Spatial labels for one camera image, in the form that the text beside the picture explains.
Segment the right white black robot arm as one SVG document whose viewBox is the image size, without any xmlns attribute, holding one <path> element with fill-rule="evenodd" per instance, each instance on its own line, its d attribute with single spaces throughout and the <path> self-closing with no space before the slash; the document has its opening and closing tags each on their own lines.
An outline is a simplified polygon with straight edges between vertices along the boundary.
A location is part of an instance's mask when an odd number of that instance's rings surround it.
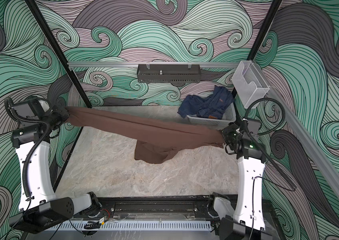
<svg viewBox="0 0 339 240">
<path fill-rule="evenodd" d="M 220 219 L 217 235 L 221 240 L 271 240 L 266 231 L 262 205 L 262 179 L 266 156 L 258 143 L 261 123 L 247 120 L 222 130 L 225 151 L 235 155 L 239 168 L 239 192 L 235 206 L 229 198 L 214 194 L 212 209 Z"/>
</svg>

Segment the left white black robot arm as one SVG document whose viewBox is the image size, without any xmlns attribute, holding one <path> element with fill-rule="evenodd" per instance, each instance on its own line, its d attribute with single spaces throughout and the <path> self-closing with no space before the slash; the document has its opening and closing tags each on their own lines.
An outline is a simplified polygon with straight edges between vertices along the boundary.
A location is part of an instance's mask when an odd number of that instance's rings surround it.
<svg viewBox="0 0 339 240">
<path fill-rule="evenodd" d="M 95 217 L 100 203 L 93 192 L 77 198 L 57 198 L 53 190 L 48 155 L 49 135 L 67 119 L 64 108 L 54 106 L 45 110 L 39 101 L 5 108 L 11 118 L 23 124 L 13 131 L 12 145 L 19 159 L 21 197 L 19 213 L 8 220 L 9 226 L 31 234 L 38 234 L 72 219 L 76 214 Z"/>
</svg>

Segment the brown trousers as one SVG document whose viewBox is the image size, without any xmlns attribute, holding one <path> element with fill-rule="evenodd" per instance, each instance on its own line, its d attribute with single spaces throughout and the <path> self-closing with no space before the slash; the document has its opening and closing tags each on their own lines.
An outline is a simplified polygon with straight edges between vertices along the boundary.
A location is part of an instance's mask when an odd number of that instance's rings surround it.
<svg viewBox="0 0 339 240">
<path fill-rule="evenodd" d="M 182 150 L 203 146 L 222 148 L 225 144 L 220 131 L 203 126 L 82 107 L 68 107 L 67 111 L 67 121 L 76 127 L 92 127 L 135 139 L 135 160 L 149 164 L 162 164 Z"/>
</svg>

